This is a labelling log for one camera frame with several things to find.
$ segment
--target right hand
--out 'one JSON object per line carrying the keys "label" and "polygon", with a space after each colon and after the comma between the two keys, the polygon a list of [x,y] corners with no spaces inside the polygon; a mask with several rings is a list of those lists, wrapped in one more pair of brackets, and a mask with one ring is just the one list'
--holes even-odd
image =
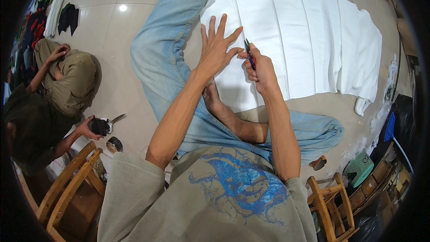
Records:
{"label": "right hand", "polygon": [[246,67],[248,79],[255,82],[255,88],[260,94],[266,93],[267,90],[278,85],[275,69],[272,60],[260,53],[253,43],[249,44],[250,54],[255,58],[255,70],[252,69],[246,51],[239,53],[242,58],[247,58],[243,65]]}
{"label": "right hand", "polygon": [[103,138],[103,136],[102,135],[99,135],[99,134],[94,134],[93,132],[91,132],[91,130],[89,130],[89,128],[88,128],[88,123],[89,123],[89,121],[91,121],[92,119],[94,118],[94,115],[93,116],[89,116],[81,125],[79,125],[77,128],[76,128],[76,130],[78,131],[78,133],[79,134],[81,134],[81,135],[84,135],[84,136],[86,136],[86,137],[88,137],[88,138],[91,138],[91,139],[95,139],[95,140],[99,140],[100,139],[100,137],[102,137]]}
{"label": "right hand", "polygon": [[70,46],[67,44],[58,45],[57,48],[51,53],[51,55],[46,59],[46,64],[51,64],[55,62],[61,56],[66,55],[70,51]]}

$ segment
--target tile floor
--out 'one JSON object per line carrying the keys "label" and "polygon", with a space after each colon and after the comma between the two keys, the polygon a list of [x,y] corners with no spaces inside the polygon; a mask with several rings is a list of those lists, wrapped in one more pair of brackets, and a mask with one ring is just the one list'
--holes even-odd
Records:
{"label": "tile floor", "polygon": [[[354,113],[355,97],[350,95],[326,93],[287,102],[291,110],[334,116],[346,129],[342,142],[325,155],[328,163],[324,168],[313,171],[309,166],[302,167],[303,182],[310,175],[323,180],[343,169],[339,164],[341,155],[353,149],[356,141],[368,133],[370,120],[381,105],[382,91],[388,76],[387,67],[393,53],[399,52],[399,37],[392,5],[387,0],[350,1],[356,3],[359,9],[366,9],[370,13],[383,36],[377,99],[363,117]],[[68,29],[53,39],[68,43],[73,49],[93,54],[102,72],[97,94],[84,115],[114,118],[127,113],[127,118],[115,125],[114,135],[124,143],[128,151],[140,154],[149,144],[158,122],[140,81],[132,71],[129,46],[157,0],[64,0],[63,6],[69,2],[80,9],[78,28],[73,37]],[[196,25],[197,22],[184,49],[185,62],[190,68],[196,66],[201,51],[200,30]],[[398,92],[410,95],[407,73],[406,64],[402,64]],[[264,108],[242,112],[239,116],[250,121],[267,121]]]}

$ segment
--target wooden chair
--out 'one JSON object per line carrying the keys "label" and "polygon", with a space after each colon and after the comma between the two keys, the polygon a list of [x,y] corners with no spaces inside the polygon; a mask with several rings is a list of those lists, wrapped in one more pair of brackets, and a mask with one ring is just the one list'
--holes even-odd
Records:
{"label": "wooden chair", "polygon": [[[24,194],[36,217],[57,242],[95,241],[97,238],[94,218],[103,202],[105,186],[94,174],[92,166],[102,150],[96,149],[86,160],[95,148],[91,141],[73,158],[51,185],[39,206],[24,178],[19,176]],[[78,167],[81,168],[70,181]]]}
{"label": "wooden chair", "polygon": [[[359,228],[355,228],[351,204],[339,173],[336,172],[333,179],[336,180],[337,185],[320,189],[315,178],[309,177],[307,183],[312,190],[312,195],[308,197],[307,203],[314,205],[310,211],[316,211],[321,230],[325,233],[328,242],[348,241],[348,238],[355,234]],[[334,198],[338,193],[341,194],[347,211],[348,230],[345,230],[341,213],[335,204]]]}

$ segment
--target green plastic stool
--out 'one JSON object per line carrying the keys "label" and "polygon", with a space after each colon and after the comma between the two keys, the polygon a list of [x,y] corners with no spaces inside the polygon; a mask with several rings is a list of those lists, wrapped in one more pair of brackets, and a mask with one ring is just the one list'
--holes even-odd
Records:
{"label": "green plastic stool", "polygon": [[347,177],[352,187],[360,185],[372,172],[374,163],[372,159],[363,150],[355,159],[351,160],[344,170],[344,176]]}

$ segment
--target blue graphic print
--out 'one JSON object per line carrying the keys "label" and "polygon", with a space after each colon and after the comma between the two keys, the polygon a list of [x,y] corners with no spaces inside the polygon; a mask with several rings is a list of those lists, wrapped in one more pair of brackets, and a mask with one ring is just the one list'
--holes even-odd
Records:
{"label": "blue graphic print", "polygon": [[209,171],[199,177],[190,172],[190,183],[203,186],[207,203],[232,219],[242,215],[246,221],[256,215],[267,223],[284,225],[274,215],[275,206],[289,196],[281,180],[264,170],[261,163],[251,162],[246,152],[234,149],[236,155],[233,156],[222,151],[223,148],[203,155],[200,160],[210,164],[215,172]]}

